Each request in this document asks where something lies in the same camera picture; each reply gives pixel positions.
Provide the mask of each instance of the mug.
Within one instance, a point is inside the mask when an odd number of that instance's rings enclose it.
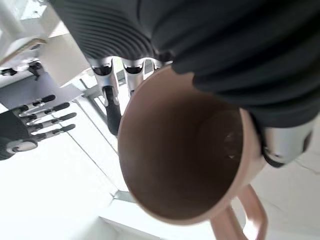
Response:
[[[192,85],[170,65],[133,93],[122,117],[118,152],[136,202],[170,224],[210,220],[218,240],[263,240],[267,215],[250,185],[265,160],[247,111]],[[242,229],[231,207],[246,213]]]

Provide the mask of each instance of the robotic hand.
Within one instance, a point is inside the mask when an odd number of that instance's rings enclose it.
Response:
[[[273,167],[308,148],[320,110],[319,0],[49,2],[96,74],[114,135],[121,120],[116,56],[130,94],[142,81],[143,60],[153,59],[193,72],[195,88],[248,110]]]
[[[9,159],[16,153],[35,149],[38,147],[38,142],[67,132],[75,127],[74,124],[70,124],[45,133],[33,134],[77,115],[73,112],[59,118],[54,117],[51,120],[39,122],[45,116],[68,108],[70,106],[68,102],[34,113],[28,113],[28,111],[44,106],[55,98],[54,95],[49,95],[0,114],[0,161]]]

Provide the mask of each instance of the mug rim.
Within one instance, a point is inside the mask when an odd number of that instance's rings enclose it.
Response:
[[[134,96],[139,93],[139,91],[142,89],[142,87],[145,84],[148,84],[148,82],[151,80],[151,77],[153,75],[158,75],[162,71],[167,71],[168,69],[171,69],[170,65],[163,67],[162,69],[153,73],[150,76],[150,78],[148,77],[146,80],[144,80],[140,84],[138,89],[135,90],[135,93],[132,96],[132,98],[134,98]],[[130,100],[127,105],[127,108],[130,107],[131,102],[132,101]],[[122,120],[121,120],[121,123],[119,126],[118,149],[120,149],[120,145],[121,145],[121,139],[122,139],[121,132],[122,132],[127,108],[124,111],[124,115],[122,117]],[[231,204],[232,199],[234,199],[238,195],[238,193],[242,190],[242,188],[244,188],[246,185],[248,185],[250,183],[250,181],[252,180],[253,177],[249,174],[251,171],[251,168],[249,167],[249,165],[252,160],[263,158],[263,156],[261,153],[261,144],[260,144],[257,132],[256,132],[256,128],[254,126],[254,123],[252,121],[252,118],[251,118],[249,112],[246,111],[245,109],[242,109],[242,108],[239,108],[238,110],[239,110],[240,117],[241,117],[242,132],[243,132],[243,144],[242,144],[241,159],[240,159],[240,163],[239,163],[237,172],[234,176],[234,179],[233,179],[231,185],[229,186],[229,188],[227,189],[227,191],[224,193],[223,197],[221,197],[221,199],[215,205],[213,205],[211,208],[209,208],[208,210],[206,210],[205,212],[201,213],[198,216],[186,218],[186,219],[172,219],[172,218],[167,218],[167,217],[163,217],[161,215],[158,215],[155,212],[152,212],[151,210],[146,208],[144,206],[143,202],[139,201],[139,198],[136,197],[135,193],[131,191],[130,185],[126,183],[133,199],[146,213],[148,213],[152,217],[154,217],[162,222],[168,223],[168,224],[174,224],[174,225],[197,224],[197,223],[206,221],[208,219],[211,219],[214,216],[216,216],[217,214],[221,213],[225,208],[228,207],[228,205]],[[264,162],[263,162],[263,164],[259,164],[260,170],[264,167],[264,165],[265,165]]]

